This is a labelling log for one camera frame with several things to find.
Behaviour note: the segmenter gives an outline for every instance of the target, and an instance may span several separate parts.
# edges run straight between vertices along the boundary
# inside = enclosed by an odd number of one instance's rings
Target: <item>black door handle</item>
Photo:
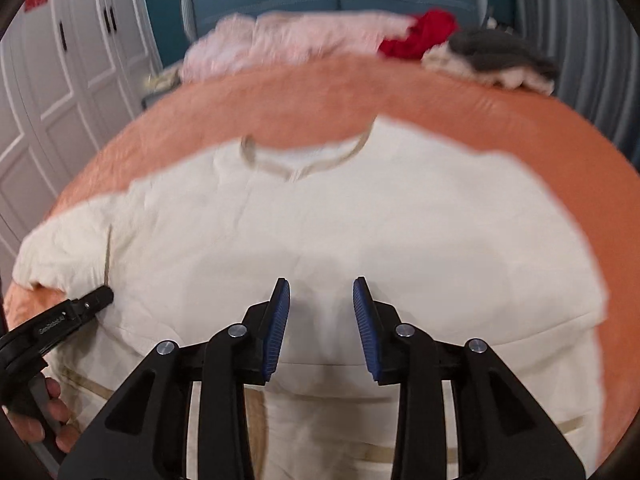
[[[111,15],[111,23],[113,23],[113,31],[117,32],[118,27],[116,26],[116,17],[113,15],[113,7],[109,7],[109,13]]]
[[[65,27],[62,26],[62,22],[60,22],[60,40],[62,40],[62,48],[64,48],[66,52]]]
[[[107,33],[111,34],[111,23],[109,23],[109,17],[107,16],[107,8],[102,8],[102,14],[104,15],[104,24],[107,26]]]

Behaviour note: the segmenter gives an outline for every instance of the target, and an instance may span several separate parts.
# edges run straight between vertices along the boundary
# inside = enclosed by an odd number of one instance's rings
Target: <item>red garment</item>
[[[378,47],[387,57],[401,59],[422,59],[432,46],[444,43],[458,30],[456,17],[446,10],[431,9],[409,28],[406,40],[384,40]]]

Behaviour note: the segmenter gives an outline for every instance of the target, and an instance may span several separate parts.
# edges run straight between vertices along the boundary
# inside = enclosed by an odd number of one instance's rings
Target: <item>mattress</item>
[[[604,358],[605,458],[640,404],[640,181],[586,121],[553,98],[484,88],[396,60],[340,57],[185,85],[131,123],[64,190],[50,212],[126,189],[199,150],[252,136],[274,148],[340,141],[385,114],[481,151],[516,155],[537,172],[589,239],[610,291],[598,334]],[[62,298],[10,286],[12,326]]]

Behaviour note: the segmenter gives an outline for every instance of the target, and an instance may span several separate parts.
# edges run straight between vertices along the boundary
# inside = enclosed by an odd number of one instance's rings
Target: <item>beige neckline trim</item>
[[[277,162],[273,162],[272,160],[257,160],[256,149],[257,145],[253,137],[243,137],[240,142],[240,154],[242,156],[242,160],[252,168],[252,170],[263,170],[267,173],[273,173],[284,180],[300,180],[301,178],[305,178],[312,173],[318,173],[319,171],[332,170],[333,168],[337,168],[341,164],[345,163],[347,160],[350,160],[354,156],[356,156],[360,151],[364,148],[364,145],[369,140],[371,136],[371,125],[369,129],[360,135],[360,139],[358,143],[353,147],[353,149],[341,155],[333,160],[319,160],[317,162],[313,162],[308,166],[302,168],[299,171],[292,170],[283,164],[278,164]]]

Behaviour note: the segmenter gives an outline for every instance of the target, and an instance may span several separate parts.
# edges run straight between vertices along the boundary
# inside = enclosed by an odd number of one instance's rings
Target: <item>silver bolt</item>
[[[172,341],[162,341],[156,346],[156,352],[160,355],[168,355],[175,350],[175,344]]]
[[[415,328],[407,323],[402,323],[401,325],[396,326],[396,333],[400,337],[411,337],[415,334]]]
[[[231,325],[228,332],[231,337],[242,337],[246,334],[246,327],[241,324]]]
[[[484,341],[482,341],[482,339],[472,339],[471,341],[469,341],[469,348],[472,352],[483,354],[484,352],[486,352],[488,346]]]

